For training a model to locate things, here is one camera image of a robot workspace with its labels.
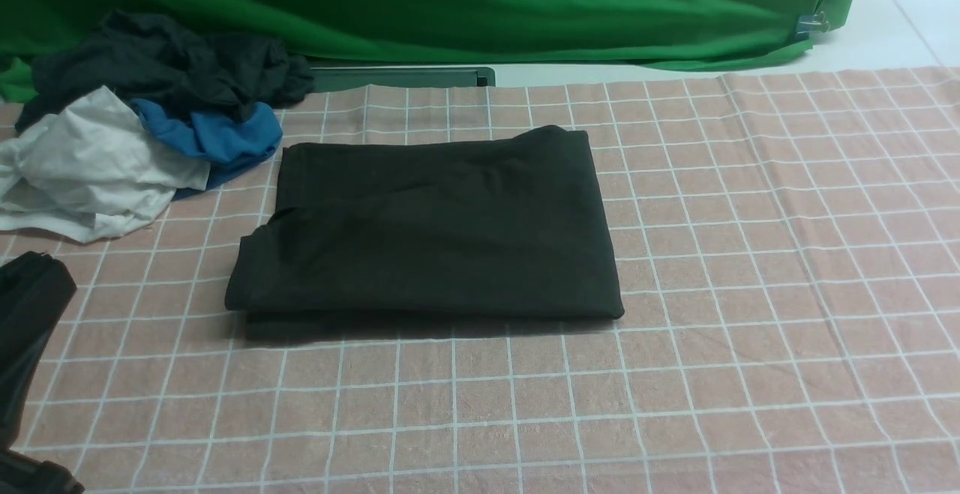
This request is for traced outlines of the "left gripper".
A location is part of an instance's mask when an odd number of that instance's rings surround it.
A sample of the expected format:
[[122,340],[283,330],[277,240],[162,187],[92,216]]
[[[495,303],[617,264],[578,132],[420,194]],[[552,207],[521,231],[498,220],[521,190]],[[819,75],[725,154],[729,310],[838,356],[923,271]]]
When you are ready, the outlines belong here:
[[2,492],[83,493],[58,463],[14,452],[35,371],[77,285],[63,262],[28,251],[1,268]]

